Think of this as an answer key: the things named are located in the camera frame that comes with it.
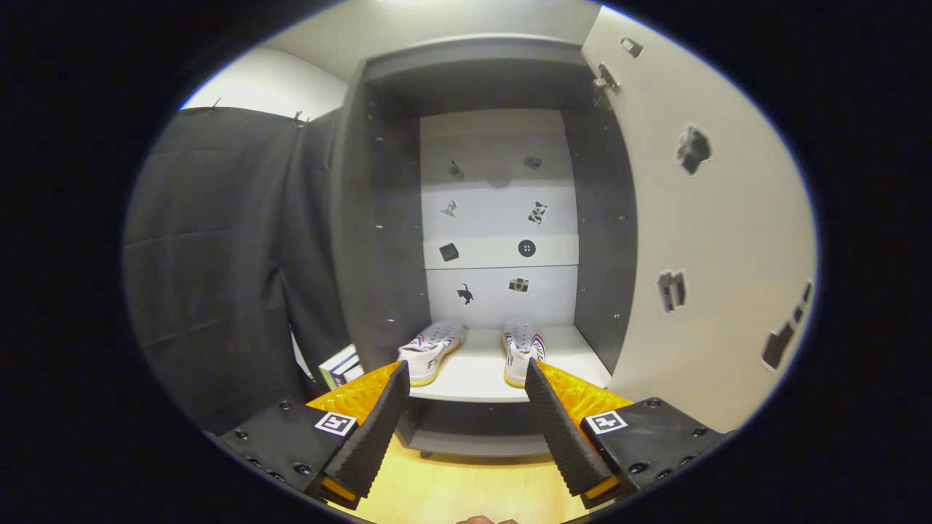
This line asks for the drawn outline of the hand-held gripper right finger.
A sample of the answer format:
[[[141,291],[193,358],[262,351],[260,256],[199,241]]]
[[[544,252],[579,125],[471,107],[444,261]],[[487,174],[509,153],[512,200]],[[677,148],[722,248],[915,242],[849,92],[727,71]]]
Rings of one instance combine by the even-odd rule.
[[[729,435],[662,398],[632,402],[546,362],[529,361],[524,390],[569,493],[587,509],[662,482]]]

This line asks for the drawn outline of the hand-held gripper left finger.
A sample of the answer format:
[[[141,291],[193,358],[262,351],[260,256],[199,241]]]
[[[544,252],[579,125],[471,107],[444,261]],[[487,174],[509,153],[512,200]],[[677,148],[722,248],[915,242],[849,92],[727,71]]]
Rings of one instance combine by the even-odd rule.
[[[306,404],[273,402],[218,444],[295,491],[356,509],[382,468],[409,392],[407,362],[392,362]]]

